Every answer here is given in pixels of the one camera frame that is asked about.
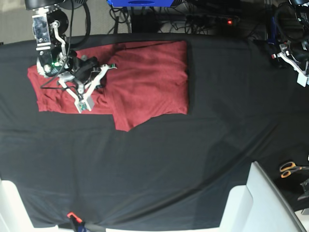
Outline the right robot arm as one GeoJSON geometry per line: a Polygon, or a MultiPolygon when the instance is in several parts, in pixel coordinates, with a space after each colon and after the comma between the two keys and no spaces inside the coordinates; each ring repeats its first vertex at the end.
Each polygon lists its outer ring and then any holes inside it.
{"type": "Polygon", "coordinates": [[[85,0],[27,0],[26,9],[32,10],[32,31],[36,40],[37,71],[47,79],[41,89],[51,89],[57,81],[57,89],[67,91],[78,110],[91,110],[94,106],[92,93],[101,86],[106,72],[115,64],[100,64],[96,57],[79,58],[75,49],[90,36],[91,18],[85,0]],[[62,7],[74,11],[82,6],[86,14],[86,34],[78,43],[72,43],[73,17],[67,17],[62,7]]]}

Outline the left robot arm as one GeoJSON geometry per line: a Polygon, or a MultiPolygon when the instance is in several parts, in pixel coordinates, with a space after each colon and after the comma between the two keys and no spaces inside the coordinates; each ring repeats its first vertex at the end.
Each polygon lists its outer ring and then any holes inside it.
{"type": "Polygon", "coordinates": [[[278,51],[273,55],[297,72],[304,82],[309,80],[309,2],[279,0],[274,9],[278,35],[278,51]]]}

